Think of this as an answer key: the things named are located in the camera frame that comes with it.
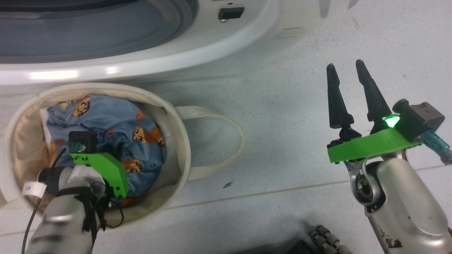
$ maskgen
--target green light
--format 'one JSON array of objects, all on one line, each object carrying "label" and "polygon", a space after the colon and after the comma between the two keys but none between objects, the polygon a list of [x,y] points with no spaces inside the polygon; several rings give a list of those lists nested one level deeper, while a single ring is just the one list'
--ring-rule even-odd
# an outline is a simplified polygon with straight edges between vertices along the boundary
[{"label": "green light", "polygon": [[390,115],[386,117],[385,122],[388,125],[389,128],[394,128],[396,124],[399,122],[400,116],[398,115]]}]

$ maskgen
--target beige fabric handle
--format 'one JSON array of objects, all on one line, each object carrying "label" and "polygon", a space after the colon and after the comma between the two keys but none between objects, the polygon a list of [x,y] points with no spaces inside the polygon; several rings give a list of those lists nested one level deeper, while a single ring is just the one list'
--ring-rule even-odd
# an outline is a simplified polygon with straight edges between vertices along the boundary
[{"label": "beige fabric handle", "polygon": [[188,181],[205,178],[220,172],[224,168],[231,165],[237,159],[237,157],[243,152],[243,148],[246,143],[246,133],[242,126],[240,126],[240,124],[238,124],[236,121],[232,120],[231,118],[225,115],[217,114],[208,108],[186,106],[186,107],[176,107],[176,111],[182,120],[202,117],[215,117],[224,119],[231,123],[232,126],[234,126],[234,128],[237,130],[240,136],[239,149],[231,158],[217,164],[191,167],[190,172],[188,174]]}]

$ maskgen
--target laundry basket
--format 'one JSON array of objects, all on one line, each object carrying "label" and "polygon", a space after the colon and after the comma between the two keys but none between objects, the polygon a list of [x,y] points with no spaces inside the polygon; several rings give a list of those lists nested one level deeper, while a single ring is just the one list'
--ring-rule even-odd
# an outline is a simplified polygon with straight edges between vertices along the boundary
[{"label": "laundry basket", "polygon": [[[143,201],[122,209],[124,223],[155,216],[180,194],[186,181],[216,174],[229,166],[244,148],[246,136],[243,128],[229,117],[216,114],[207,108],[173,107],[149,91],[128,85],[109,83],[64,85],[30,99],[12,117],[5,131],[5,170],[9,170],[9,175],[14,175],[16,179],[10,181],[9,186],[0,186],[3,193],[15,192],[16,197],[20,197],[24,183],[36,181],[40,170],[50,163],[39,110],[61,101],[82,99],[88,94],[104,94],[143,103],[145,105],[143,111],[159,125],[165,138],[167,157],[160,175]],[[190,142],[182,120],[200,117],[225,119],[238,131],[240,136],[238,151],[230,159],[213,165],[191,166]],[[36,199],[28,196],[27,199],[29,202],[26,206],[31,209]],[[44,195],[40,208],[45,209],[51,200],[50,195]],[[120,222],[121,214],[115,210],[108,211],[105,218],[109,224],[115,225]]]}]

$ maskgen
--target blue printed cloth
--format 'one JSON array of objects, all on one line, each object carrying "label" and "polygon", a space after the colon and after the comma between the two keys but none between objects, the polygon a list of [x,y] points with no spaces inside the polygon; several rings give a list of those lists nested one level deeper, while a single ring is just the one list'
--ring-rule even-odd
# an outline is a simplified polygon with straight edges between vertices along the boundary
[{"label": "blue printed cloth", "polygon": [[127,172],[128,197],[143,196],[159,176],[166,158],[165,141],[154,121],[134,103],[89,94],[82,100],[50,106],[47,111],[51,151],[59,154],[67,149],[57,166],[74,166],[68,152],[69,132],[90,131],[97,133],[99,152],[122,146],[120,157]]}]

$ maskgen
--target green bracket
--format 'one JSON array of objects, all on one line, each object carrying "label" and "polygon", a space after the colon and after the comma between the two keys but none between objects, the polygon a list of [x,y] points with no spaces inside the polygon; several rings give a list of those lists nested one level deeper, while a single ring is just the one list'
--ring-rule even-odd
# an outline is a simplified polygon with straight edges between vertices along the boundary
[{"label": "green bracket", "polygon": [[332,163],[382,155],[404,148],[421,145],[407,141],[396,129],[388,128],[369,136],[353,139],[328,149]]},{"label": "green bracket", "polygon": [[109,153],[81,154],[71,153],[75,164],[90,165],[110,184],[115,197],[125,198],[129,192],[126,170]]}]

